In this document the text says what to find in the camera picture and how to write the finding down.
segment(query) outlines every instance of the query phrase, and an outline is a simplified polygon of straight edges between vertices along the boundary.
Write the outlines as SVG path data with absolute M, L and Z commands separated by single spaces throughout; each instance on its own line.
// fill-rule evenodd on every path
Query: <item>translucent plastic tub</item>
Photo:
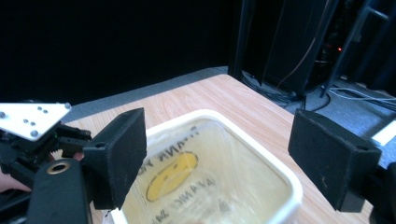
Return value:
M 295 174 L 210 110 L 147 131 L 148 155 L 120 211 L 123 223 L 285 223 L 303 191 Z

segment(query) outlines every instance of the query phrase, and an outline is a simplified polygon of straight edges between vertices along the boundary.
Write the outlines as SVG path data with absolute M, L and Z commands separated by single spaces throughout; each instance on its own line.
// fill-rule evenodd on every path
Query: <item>screw hole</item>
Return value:
M 66 171 L 67 169 L 69 169 L 69 167 L 70 167 L 70 164 L 68 162 L 61 161 L 61 162 L 51 165 L 49 167 L 49 169 L 47 170 L 47 173 L 49 175 L 57 175 L 57 174 L 60 174 L 64 171 Z

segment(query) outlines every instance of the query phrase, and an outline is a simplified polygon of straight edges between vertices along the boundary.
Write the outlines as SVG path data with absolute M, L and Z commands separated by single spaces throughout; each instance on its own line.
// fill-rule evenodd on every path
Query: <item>yellow smiley face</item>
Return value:
M 198 158 L 192 152 L 180 153 L 151 180 L 146 194 L 148 201 L 155 202 L 160 198 L 160 194 L 163 196 L 177 189 L 190 176 L 197 164 Z

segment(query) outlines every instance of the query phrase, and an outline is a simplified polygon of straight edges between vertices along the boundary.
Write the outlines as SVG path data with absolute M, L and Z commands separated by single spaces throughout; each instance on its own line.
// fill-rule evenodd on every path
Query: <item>white mounting plate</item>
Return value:
M 70 104 L 0 104 L 0 129 L 36 141 L 71 108 Z

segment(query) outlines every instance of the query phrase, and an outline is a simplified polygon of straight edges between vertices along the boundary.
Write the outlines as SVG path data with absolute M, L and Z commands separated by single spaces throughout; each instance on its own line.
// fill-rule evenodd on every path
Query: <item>wooden table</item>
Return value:
M 90 130 L 95 136 L 118 114 L 138 107 L 145 108 L 147 128 L 198 109 L 220 112 L 278 157 L 300 179 L 304 198 L 297 216 L 298 223 L 368 223 L 373 208 L 369 203 L 359 214 L 335 212 L 289 155 L 293 115 L 227 75 L 152 95 L 70 122 L 69 125 Z M 92 216 L 94 223 L 101 223 L 102 213 L 93 211 Z

